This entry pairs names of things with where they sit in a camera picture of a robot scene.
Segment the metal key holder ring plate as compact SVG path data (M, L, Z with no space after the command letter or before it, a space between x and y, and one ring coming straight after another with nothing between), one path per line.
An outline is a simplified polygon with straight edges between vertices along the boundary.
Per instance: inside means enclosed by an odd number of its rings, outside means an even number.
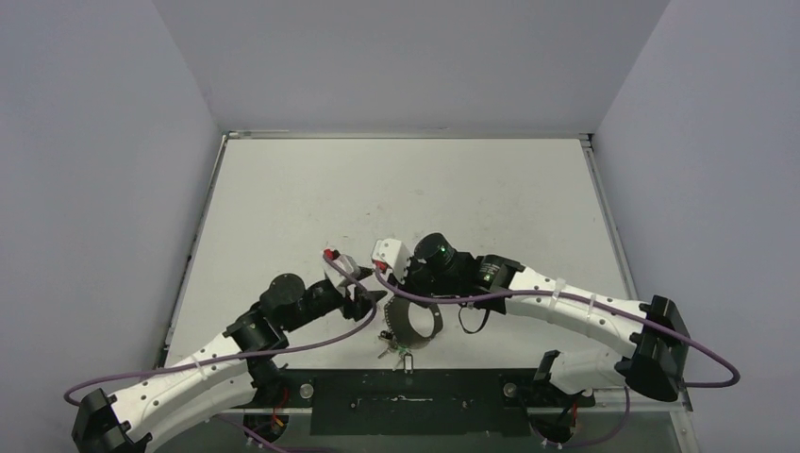
M411 307L425 310L432 322L429 333L424 334L413 325ZM422 307L399 295L392 296L383 307L385 327L377 339L390 348L421 349L428 346L443 330L443 318L438 306Z

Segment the black tagged key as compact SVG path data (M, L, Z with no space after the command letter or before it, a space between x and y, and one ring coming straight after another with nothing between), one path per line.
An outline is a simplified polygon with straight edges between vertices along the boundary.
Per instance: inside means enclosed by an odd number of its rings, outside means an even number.
M400 369L403 371L404 374L412 374L414 372L414 358L410 352L404 352L400 356L399 361Z

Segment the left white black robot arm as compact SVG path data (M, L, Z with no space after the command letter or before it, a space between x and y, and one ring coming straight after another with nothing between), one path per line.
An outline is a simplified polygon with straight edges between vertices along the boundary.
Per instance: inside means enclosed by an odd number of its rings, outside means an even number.
M273 357L290 350L287 333L332 311L361 322L387 291L325 278L310 286L295 274L275 277L251 308L170 369L108 394L96 389L78 405L72 439L80 452L154 452L222 411L274 404L285 387Z

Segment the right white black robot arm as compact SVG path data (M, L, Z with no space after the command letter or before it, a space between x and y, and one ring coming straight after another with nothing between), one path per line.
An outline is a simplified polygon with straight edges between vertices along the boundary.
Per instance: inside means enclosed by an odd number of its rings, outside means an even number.
M684 387L690 335L667 297L644 302L593 293L516 260L459 252L441 233L425 236L414 249L396 239L379 240L372 261L388 275L392 292L409 302L529 317L599 343L596 350L543 354L533 391L544 404L622 386L675 402Z

